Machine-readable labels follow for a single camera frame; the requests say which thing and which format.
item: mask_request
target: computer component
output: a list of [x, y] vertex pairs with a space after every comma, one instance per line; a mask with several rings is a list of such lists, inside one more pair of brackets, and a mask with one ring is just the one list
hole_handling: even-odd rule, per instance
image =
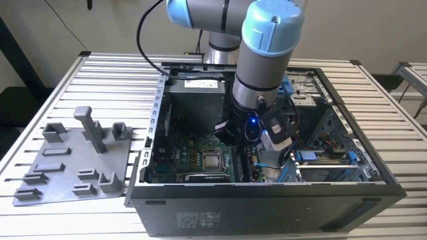
[[[230, 65], [218, 68], [174, 65], [175, 74], [218, 76], [236, 70]], [[349, 232], [406, 196], [322, 70], [289, 68], [288, 74], [310, 81], [302, 86], [312, 88], [305, 94], [316, 107], [301, 104], [297, 114], [285, 94], [277, 96], [286, 124], [292, 128], [300, 123], [290, 136], [293, 143], [281, 152], [250, 141], [258, 135], [257, 125], [248, 131], [250, 140], [245, 134], [236, 135], [226, 144], [214, 135], [214, 125], [211, 132], [191, 131], [191, 124], [181, 122], [190, 116], [177, 117], [171, 111], [169, 154], [157, 154], [161, 151], [151, 147], [143, 149], [127, 192], [138, 214], [150, 219], [145, 227], [151, 236]], [[232, 85], [225, 84], [219, 118], [236, 111]], [[171, 94], [165, 94], [162, 105], [174, 108]], [[157, 123], [158, 117], [150, 120]], [[157, 146], [165, 127], [151, 127]], [[234, 131], [244, 133], [240, 125]], [[245, 144], [230, 144], [234, 141]], [[213, 227], [203, 227], [207, 216], [215, 221]]]

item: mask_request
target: slotted metal surface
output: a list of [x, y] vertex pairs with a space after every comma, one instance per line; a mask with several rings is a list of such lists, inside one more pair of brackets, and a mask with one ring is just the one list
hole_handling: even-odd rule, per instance
[[[165, 62], [201, 62], [197, 56], [151, 56]], [[322, 68], [380, 155], [408, 190], [408, 198], [349, 234], [205, 237], [203, 239], [427, 238], [427, 136], [372, 75], [350, 61], [294, 59], [293, 67]], [[142, 220], [125, 197], [13, 206], [13, 195], [43, 143], [42, 127], [63, 122], [81, 127], [74, 108], [90, 105], [105, 126], [126, 122], [135, 128], [129, 163], [143, 148], [158, 73], [138, 55], [93, 53], [74, 64], [19, 141], [0, 161], [0, 236], [15, 239], [146, 239]]]

